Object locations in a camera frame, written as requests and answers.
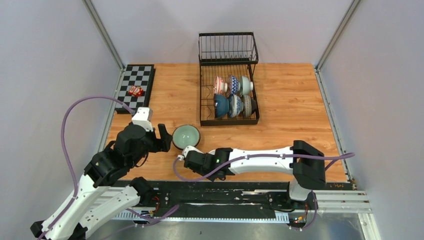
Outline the white blue striped bowl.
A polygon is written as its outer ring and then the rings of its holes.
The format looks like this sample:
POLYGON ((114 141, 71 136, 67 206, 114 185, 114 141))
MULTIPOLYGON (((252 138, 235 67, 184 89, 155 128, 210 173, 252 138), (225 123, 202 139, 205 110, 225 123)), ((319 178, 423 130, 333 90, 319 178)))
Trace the white blue striped bowl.
POLYGON ((230 118, 235 118, 243 110, 244 104, 242 102, 242 99, 236 94, 231 94, 228 98, 228 103, 229 103, 228 116, 230 118))

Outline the beige interior bowl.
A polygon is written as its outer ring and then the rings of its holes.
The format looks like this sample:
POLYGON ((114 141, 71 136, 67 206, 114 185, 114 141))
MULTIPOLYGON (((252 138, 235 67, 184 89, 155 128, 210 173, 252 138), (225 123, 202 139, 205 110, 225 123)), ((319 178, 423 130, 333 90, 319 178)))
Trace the beige interior bowl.
POLYGON ((257 109, 257 102, 249 95, 243 95, 241 99, 243 101, 242 116, 244 118, 250 118, 257 109))

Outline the orange floral pattern bowl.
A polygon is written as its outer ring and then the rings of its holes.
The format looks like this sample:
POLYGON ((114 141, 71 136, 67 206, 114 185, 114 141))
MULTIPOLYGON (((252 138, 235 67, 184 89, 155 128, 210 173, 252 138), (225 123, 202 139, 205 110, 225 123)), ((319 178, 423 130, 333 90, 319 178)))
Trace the orange floral pattern bowl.
POLYGON ((213 93, 225 96, 228 91, 228 83, 220 76, 216 76, 213 81, 213 93))

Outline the orange geometric pattern bowl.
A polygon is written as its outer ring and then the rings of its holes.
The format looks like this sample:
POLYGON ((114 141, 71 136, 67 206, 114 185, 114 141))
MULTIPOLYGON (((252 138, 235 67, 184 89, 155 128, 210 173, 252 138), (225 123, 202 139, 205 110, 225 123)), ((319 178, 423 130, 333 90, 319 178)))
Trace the orange geometric pattern bowl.
POLYGON ((227 86, 228 95, 236 95, 240 91, 240 82, 234 75, 228 76, 227 86))

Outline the teal dashed pattern bowl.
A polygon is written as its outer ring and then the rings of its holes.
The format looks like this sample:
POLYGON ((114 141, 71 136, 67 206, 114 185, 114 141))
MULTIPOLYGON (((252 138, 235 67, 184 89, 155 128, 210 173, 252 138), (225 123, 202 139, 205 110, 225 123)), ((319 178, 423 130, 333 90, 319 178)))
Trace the teal dashed pattern bowl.
POLYGON ((240 77, 239 83, 240 83, 240 89, 239 89, 240 95, 249 95, 250 92, 253 91, 254 83, 247 76, 242 75, 240 77))

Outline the black wire dish rack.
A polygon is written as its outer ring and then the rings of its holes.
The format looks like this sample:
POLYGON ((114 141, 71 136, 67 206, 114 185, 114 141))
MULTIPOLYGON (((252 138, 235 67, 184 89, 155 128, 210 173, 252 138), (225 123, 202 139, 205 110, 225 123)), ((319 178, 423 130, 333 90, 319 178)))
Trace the black wire dish rack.
POLYGON ((253 32, 204 32, 198 35, 199 62, 199 120, 202 127, 256 125, 260 119, 254 72, 259 53, 253 32), (256 100, 255 112, 244 118, 241 113, 229 117, 228 113, 215 118, 214 79, 221 77, 228 83, 229 75, 240 81, 241 76, 253 82, 248 96, 256 100))

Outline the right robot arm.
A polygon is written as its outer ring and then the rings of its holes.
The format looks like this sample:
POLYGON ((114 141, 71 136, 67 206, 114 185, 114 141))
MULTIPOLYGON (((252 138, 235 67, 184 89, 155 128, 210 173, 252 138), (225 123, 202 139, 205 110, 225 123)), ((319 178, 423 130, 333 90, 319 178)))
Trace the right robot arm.
POLYGON ((221 147, 202 152, 187 146, 176 159, 199 174, 198 181, 224 181, 227 176, 257 172, 292 175, 285 201, 290 208, 298 209, 311 191, 322 190, 327 184, 324 156, 309 143, 295 140, 291 146, 271 150, 221 147))

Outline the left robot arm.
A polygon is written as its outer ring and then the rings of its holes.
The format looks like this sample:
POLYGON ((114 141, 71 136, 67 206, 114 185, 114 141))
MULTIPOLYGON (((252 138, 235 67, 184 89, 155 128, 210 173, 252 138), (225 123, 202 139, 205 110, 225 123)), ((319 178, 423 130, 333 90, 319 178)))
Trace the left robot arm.
POLYGON ((134 178, 118 194, 97 206, 93 203, 149 153, 168 152, 172 135, 158 125, 160 138, 143 126, 129 124, 116 140, 96 153, 84 168, 76 190, 48 219, 34 222, 30 230, 44 240, 86 240, 99 227, 127 208, 149 206, 155 198, 153 188, 143 177, 134 178))

